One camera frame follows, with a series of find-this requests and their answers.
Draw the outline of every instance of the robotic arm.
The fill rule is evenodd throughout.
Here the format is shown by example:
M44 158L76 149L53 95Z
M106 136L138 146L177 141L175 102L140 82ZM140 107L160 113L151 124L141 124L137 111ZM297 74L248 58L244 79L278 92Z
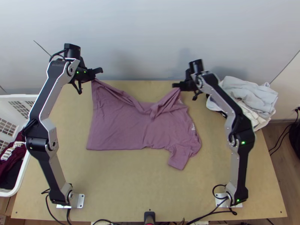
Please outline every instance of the robotic arm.
M62 58L51 61L55 56ZM29 113L29 121L24 128L26 148L36 158L50 187L49 198L52 203L65 208L82 208L84 195L73 191L67 183L60 166L57 151L59 143L56 127L48 118L50 112L65 84L72 84L79 94L81 83L95 79L102 68L87 69L80 56L80 47L65 44L64 50L50 58L47 68L47 80Z
M201 59L190 62L189 65L185 81L173 84L173 87L179 87L182 91L194 91L193 100L196 100L201 93L209 94L227 114L225 134L232 152L230 181L225 190L230 200L229 206L235 206L248 198L248 189L245 186L248 154L255 142L251 121L219 86L218 77L209 71L204 71Z

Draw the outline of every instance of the white wall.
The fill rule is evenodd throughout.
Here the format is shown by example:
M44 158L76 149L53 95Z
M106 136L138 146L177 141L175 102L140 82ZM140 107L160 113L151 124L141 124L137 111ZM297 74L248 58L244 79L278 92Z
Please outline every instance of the white wall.
M293 109L300 106L300 53L271 83L271 88L278 92L276 114L272 119L296 118L297 114Z
M204 60L221 78L271 81L300 49L300 1L0 1L0 85L37 93L46 55L79 45L101 79L183 79Z

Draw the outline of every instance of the black cable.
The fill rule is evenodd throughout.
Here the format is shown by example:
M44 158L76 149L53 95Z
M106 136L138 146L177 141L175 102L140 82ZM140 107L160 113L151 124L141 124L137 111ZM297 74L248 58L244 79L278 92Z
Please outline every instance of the black cable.
M69 225L72 225L70 220L69 220L70 211L71 211L71 208L68 208L68 210L67 210L67 222L68 222Z
M64 50L61 50L61 51L59 51L59 52L57 52L57 53L54 53L54 54L50 57L49 62L51 62L51 60L53 59L54 56L60 56L60 57L62 57L64 60L66 60L66 58L65 58L64 56L60 55L61 53L65 52L66 50L67 50L67 49L64 49Z
M49 193L49 190L50 190L50 188L48 188L47 190L44 190L41 194L43 195L43 194Z
M204 216L198 217L198 218L196 218L196 219L193 219L192 221L186 223L186 225L190 225L190 224L195 223L195 222L197 222L197 221L199 221L199 220L201 220L201 219L203 219L203 218L205 218L205 217L207 217L207 216L209 216L209 215L218 214L218 213L232 213L232 214L235 215L235 216L237 215L237 212L233 211L231 208L229 208L229 210L227 210L227 211L218 211L218 212L215 212L215 211L220 207L220 205L222 205L226 200L229 199L228 196L219 198L219 197L217 197L217 196L215 195L215 188L216 188L216 187L219 187L219 186L225 187L226 185L223 185L223 184L218 184L218 185L216 185L215 187L213 187L212 193L213 193L213 196L214 196L215 198L221 199L221 200L223 200L223 201L222 201L220 204L218 204L217 207L215 207L210 213L208 213L208 214L206 214L206 215L204 215Z
M215 195L215 189L216 189L217 187L220 187L220 186L226 187L226 185L223 185L223 184L218 184L218 185L216 185L215 187L213 187L213 196L214 196L215 198L217 198L217 199L226 199L226 198L228 198L227 196L222 197L222 198L219 198L219 197L217 197L217 196Z
M273 223L272 223L272 221L271 221L271 220L269 220L269 219L266 219L266 220L268 220L268 221L270 222L270 224L272 224L272 225L275 225L275 224L273 224Z
M49 206L48 206L48 196L49 196L49 195L46 196L46 206L47 206L47 209L48 209L49 214L52 216L52 218L53 218L56 222L58 222L58 223L61 224L61 225L65 225L64 223L60 222L58 219L56 219L56 218L52 215L52 213L51 213L51 211L50 211L50 208L49 208Z
M279 146L278 146L278 148L276 148L276 150L274 151L274 152L272 152L271 154L270 154L270 156L271 155L273 155L278 149L280 149L280 147L281 147L281 144L282 144L282 142L283 142L283 140L284 140L284 138L285 138L285 136L287 136L288 135L288 133L289 132L287 132L285 135L284 135L284 137L281 139L281 142L280 142L280 144L279 144Z
M192 221L186 223L186 225L190 225L190 224L195 223L195 222L197 222L197 221L199 221L199 220L201 220L201 219L203 219L203 218L205 218L207 216L210 216L210 215L213 215L213 214L218 214L218 213L232 213L233 215L236 216L237 212L233 211L231 208L229 208L229 210L227 210L227 211L218 211L218 212L215 212L220 207L220 205L222 205L227 200L228 200L228 197L226 199L224 199L220 204L218 204L217 207L215 207L210 213L208 213L208 214L206 214L204 216L198 217L196 219L193 219Z
M293 122L293 123L291 123L290 125L287 125L287 126L286 126L286 128L284 129L284 131L283 131L283 132L281 133L281 135L279 136L279 138L278 138L278 140L277 140L275 146L274 146L273 148L271 148L271 149L269 150L269 152L270 152L271 150L273 150L273 149L276 148L278 142L280 141L280 138L283 136L283 134L284 134L284 132L287 130L287 128L288 128L289 126L292 126L293 124L295 124L295 123L297 122L298 117L299 117L298 109L295 109L295 112L297 113L297 118L296 118L295 122Z
M107 219L98 219L95 223L93 223L93 225L95 225L96 223L100 222L100 221L105 221L111 224L111 221L107 220Z

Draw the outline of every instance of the white laundry basket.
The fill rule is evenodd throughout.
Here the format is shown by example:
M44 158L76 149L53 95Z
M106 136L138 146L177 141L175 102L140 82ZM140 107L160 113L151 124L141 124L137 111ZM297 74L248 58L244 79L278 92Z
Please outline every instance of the white laundry basket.
M37 97L36 94L0 95L0 152L15 140L17 134L26 125L29 112ZM26 151L15 187L12 190L0 188L0 197L10 197L17 193L29 158L30 154Z

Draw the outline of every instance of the wooden tabletop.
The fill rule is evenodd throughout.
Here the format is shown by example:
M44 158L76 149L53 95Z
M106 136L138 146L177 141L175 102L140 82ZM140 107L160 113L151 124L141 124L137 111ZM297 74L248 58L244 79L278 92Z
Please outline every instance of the wooden tabletop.
M138 101L157 102L171 90L172 81L107 81L128 92ZM186 221L202 216L215 208L212 188L227 184L231 150L224 133L225 119L206 108L204 94L192 101L192 92L182 92L189 107L202 147L190 158L184 170L168 165L169 151L142 150L89 151L87 137L93 107L90 83L83 85L78 95L71 85L65 85L50 118L57 127L60 160L66 181L74 191L85 194L84 207L72 209L73 221L109 219L115 222L143 221L145 211L156 213L157 221ZM268 149L261 131L248 161L246 186L249 199L238 215L221 213L205 220L235 220L285 217L287 213ZM31 157L22 186L17 194L12 218L51 220L45 196L48 188L38 164ZM66 220L66 210L52 213Z

